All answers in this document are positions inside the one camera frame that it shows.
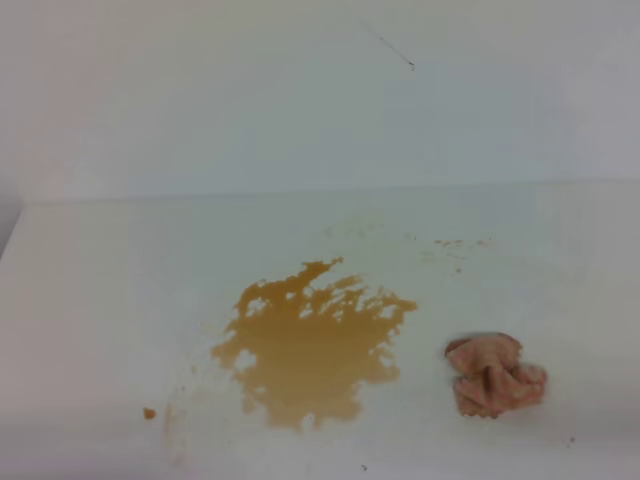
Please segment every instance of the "yellow liquid spill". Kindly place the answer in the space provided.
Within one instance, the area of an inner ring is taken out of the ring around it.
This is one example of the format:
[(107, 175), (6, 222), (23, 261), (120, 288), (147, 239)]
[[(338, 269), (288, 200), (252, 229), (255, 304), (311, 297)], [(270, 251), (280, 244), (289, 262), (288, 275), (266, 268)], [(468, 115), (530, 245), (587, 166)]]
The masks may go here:
[[(391, 338), (417, 304), (382, 288), (372, 295), (356, 275), (310, 286), (341, 262), (305, 263), (285, 280), (249, 286), (225, 330), (231, 337), (211, 349), (242, 385), (245, 412), (263, 406), (271, 426), (300, 430), (308, 415), (314, 427), (328, 418), (353, 420), (362, 409), (361, 383), (399, 376)], [(255, 364), (236, 368), (243, 351)]]

